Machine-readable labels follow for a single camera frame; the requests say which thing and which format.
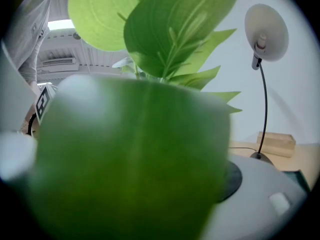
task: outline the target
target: ceiling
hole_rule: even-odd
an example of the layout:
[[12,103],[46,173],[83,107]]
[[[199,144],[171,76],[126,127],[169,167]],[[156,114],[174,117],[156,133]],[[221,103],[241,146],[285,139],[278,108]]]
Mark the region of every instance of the ceiling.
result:
[[[68,0],[51,0],[49,21],[69,19]],[[54,82],[58,84],[64,78],[73,74],[121,75],[119,68],[112,65],[128,56],[126,51],[102,51],[96,49],[84,40],[73,37],[76,30],[61,29],[51,31],[43,41],[37,57],[38,82]],[[75,58],[78,71],[70,72],[65,65],[57,65],[54,72],[43,67],[42,62],[51,59]]]

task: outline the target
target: lamp arm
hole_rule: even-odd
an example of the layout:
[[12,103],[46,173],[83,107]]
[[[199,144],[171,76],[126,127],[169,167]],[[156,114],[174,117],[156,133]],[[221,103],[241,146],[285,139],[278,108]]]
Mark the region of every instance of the lamp arm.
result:
[[262,59],[260,58],[258,64],[259,64],[259,68],[260,68],[260,71],[261,71],[261,76],[262,76],[262,81],[263,81],[263,89],[264,89],[264,125],[263,125],[263,132],[262,132],[262,138],[261,138],[261,142],[260,142],[260,147],[259,147],[259,150],[258,150],[258,155],[260,155],[261,148],[262,148],[262,145],[264,143],[265,134],[266,134],[266,128],[267,128],[267,118],[268,118],[267,86],[266,86],[265,74],[264,74],[264,71],[263,71],[262,66],[261,66],[261,61],[262,61]]

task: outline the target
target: air conditioner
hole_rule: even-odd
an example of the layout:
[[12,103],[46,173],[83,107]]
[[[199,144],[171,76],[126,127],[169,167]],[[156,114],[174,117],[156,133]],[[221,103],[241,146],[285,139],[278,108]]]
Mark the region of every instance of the air conditioner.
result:
[[43,67],[76,64],[76,58],[55,58],[42,62]]
[[37,71],[41,74],[79,71],[79,63],[76,58],[50,59],[43,61],[42,67]]

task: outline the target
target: white wall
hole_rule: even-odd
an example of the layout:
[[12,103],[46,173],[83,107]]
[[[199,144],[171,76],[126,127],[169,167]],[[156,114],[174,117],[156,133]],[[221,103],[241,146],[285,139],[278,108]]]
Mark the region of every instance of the white wall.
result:
[[254,4],[273,7],[289,32],[289,47],[276,62],[262,62],[268,90],[267,131],[292,134],[298,144],[320,142],[320,49],[316,36],[291,0],[237,0],[216,30],[237,28],[208,58],[201,71],[218,65],[217,77],[206,92],[241,91],[230,105],[243,109],[232,115],[234,141],[256,142],[263,130],[264,91],[261,74],[251,68],[253,51],[244,29],[247,10]]

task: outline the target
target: white button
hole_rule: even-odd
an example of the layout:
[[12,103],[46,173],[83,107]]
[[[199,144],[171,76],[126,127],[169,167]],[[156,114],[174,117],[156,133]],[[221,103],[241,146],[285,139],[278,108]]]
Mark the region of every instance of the white button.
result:
[[269,196],[269,200],[278,216],[283,215],[291,206],[288,198],[281,192]]

